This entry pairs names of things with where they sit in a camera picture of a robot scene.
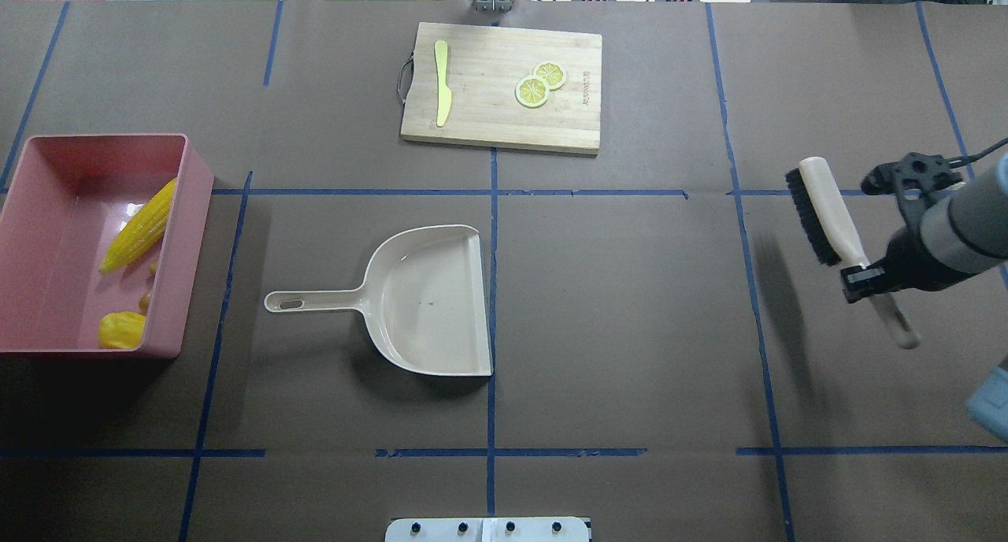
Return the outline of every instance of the yellow bell pepper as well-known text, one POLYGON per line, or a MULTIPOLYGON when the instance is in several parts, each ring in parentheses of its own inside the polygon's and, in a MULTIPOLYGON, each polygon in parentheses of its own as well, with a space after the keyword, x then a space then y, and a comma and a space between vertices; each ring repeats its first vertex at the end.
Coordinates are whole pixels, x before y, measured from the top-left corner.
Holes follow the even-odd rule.
POLYGON ((98 323, 98 345, 102 349, 136 349, 143 337, 146 316, 137 312, 112 312, 98 323))

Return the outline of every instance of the yellow toy vegetable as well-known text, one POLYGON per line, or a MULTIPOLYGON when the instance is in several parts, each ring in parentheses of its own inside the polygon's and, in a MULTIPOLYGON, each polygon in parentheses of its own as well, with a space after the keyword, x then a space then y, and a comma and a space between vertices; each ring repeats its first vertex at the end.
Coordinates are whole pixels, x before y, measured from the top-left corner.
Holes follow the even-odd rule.
POLYGON ((129 265, 143 256, 144 252, 153 247, 164 237, 164 227, 168 223, 168 212, 171 198, 175 193, 176 178, 165 183, 161 190, 150 197, 140 212, 130 217, 129 223, 119 231, 118 236, 109 245, 99 272, 103 275, 113 272, 122 266, 129 265))
POLYGON ((137 312, 108 313, 98 323, 98 345, 102 349, 136 349, 146 320, 137 312))

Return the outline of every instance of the white mounting plate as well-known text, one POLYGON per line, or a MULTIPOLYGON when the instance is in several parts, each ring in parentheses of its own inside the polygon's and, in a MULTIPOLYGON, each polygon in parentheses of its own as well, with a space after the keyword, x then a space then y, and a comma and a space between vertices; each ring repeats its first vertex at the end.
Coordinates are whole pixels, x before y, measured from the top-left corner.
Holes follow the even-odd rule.
POLYGON ((575 517, 396 519, 385 530, 385 542, 591 542, 589 524, 575 517), (553 523, 559 523, 558 531, 553 523), (419 525, 417 532, 413 525, 419 525))

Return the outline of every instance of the brush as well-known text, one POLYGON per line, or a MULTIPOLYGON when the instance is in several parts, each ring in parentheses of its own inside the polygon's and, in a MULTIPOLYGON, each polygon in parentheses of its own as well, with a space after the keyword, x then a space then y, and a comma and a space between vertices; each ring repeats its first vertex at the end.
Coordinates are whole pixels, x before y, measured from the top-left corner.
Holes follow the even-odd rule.
MULTIPOLYGON (((861 237, 826 159, 807 157, 784 178, 801 229, 818 262, 843 268, 868 266, 861 237)), ((910 325, 892 294, 870 295, 869 300, 897 346, 913 349, 920 345, 920 334, 910 325)))

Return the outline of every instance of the black bristles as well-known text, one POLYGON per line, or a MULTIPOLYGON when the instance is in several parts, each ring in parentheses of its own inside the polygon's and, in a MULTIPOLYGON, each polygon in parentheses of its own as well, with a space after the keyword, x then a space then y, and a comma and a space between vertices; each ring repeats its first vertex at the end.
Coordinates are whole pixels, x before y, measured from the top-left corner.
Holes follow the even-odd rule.
POLYGON ((808 243, 812 245, 812 251, 815 251, 818 262, 826 266, 839 265, 840 255, 837 255, 829 238, 826 237, 826 231, 823 230, 823 224, 820 223, 815 208, 812 207, 808 189, 805 189, 805 182, 801 179, 801 171, 792 169, 784 175, 784 178, 787 180, 787 189, 791 191, 794 208, 798 211, 801 229, 805 230, 805 236, 808 237, 808 243))

